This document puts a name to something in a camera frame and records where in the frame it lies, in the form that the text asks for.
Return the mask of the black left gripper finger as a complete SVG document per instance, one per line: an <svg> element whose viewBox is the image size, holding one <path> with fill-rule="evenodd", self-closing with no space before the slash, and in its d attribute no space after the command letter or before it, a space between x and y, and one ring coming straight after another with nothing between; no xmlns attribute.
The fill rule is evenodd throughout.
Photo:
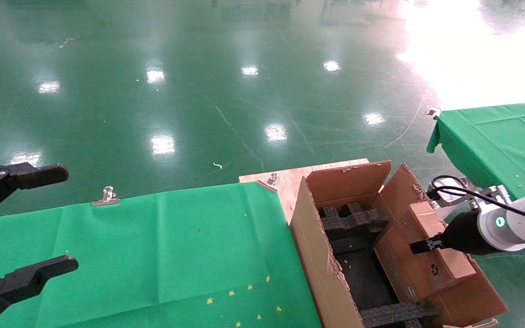
<svg viewBox="0 0 525 328"><path fill-rule="evenodd" d="M28 162L0 164L0 203L17 190L28 190L67 181L69 173L62 164L35 167Z"/></svg>
<svg viewBox="0 0 525 328"><path fill-rule="evenodd" d="M74 257L63 255L6 274L0 278L0 315L13 304L40 295L50 279L78 268L79 263Z"/></svg>

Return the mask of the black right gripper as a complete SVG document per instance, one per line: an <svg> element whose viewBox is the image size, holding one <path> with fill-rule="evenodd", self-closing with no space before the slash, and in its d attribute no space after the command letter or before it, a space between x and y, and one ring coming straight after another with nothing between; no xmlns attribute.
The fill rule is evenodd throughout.
<svg viewBox="0 0 525 328"><path fill-rule="evenodd" d="M412 254L419 255L435 249L445 248L476 256L495 253L495 248L481 235L479 214L479 210L469 210L456 215L450 224L446 226L443 232L443 240L441 237L430 237L410 243Z"/></svg>

